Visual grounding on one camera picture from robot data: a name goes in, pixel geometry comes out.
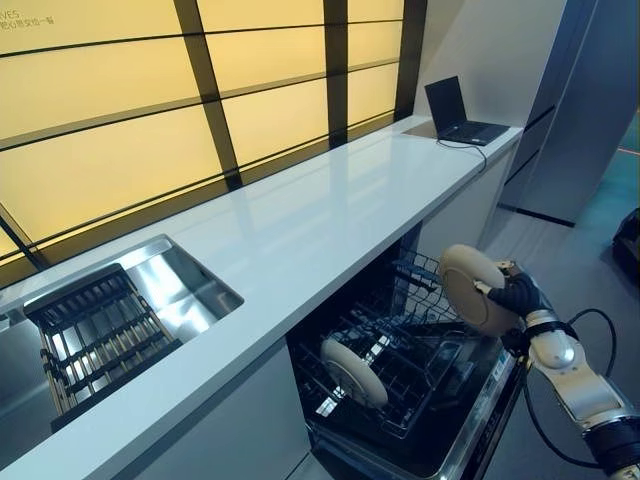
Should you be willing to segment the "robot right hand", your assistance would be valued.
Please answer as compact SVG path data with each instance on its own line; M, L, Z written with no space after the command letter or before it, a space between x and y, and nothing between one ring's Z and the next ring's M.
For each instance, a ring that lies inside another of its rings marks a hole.
M501 261L496 264L503 276L503 286L490 286L486 281L476 279L474 288L483 295L487 318L524 318L539 310L543 305L542 294L533 277L515 261Z

